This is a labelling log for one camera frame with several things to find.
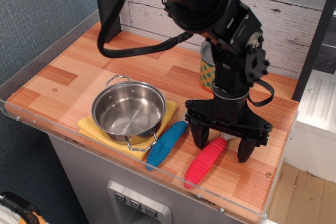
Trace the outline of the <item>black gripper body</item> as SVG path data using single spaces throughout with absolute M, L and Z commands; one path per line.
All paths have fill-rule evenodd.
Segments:
M 240 139 L 251 139 L 256 146 L 266 146 L 272 124 L 254 113 L 247 99 L 225 100 L 214 96 L 210 100 L 188 100 L 186 120 L 211 121 L 214 129 Z

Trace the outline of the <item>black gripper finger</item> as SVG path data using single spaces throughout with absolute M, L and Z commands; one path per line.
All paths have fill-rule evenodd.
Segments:
M 255 148 L 255 141 L 249 138 L 242 139 L 238 147 L 238 162 L 247 162 Z
M 191 133 L 194 140 L 194 144 L 203 149 L 208 141 L 209 137 L 209 126 L 211 125 L 211 121 L 202 121 L 191 119 Z

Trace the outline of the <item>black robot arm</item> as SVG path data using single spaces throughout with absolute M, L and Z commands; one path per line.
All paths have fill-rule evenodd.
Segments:
M 274 94 L 263 80 L 269 61 L 262 48 L 260 21 L 240 0 L 163 0 L 163 4 L 181 29 L 203 36 L 211 46 L 214 97 L 185 104 L 195 145 L 203 148 L 209 131 L 218 130 L 241 139 L 238 160 L 246 162 L 255 147 L 267 144 L 272 130 L 271 123 L 249 108 L 254 85 Z

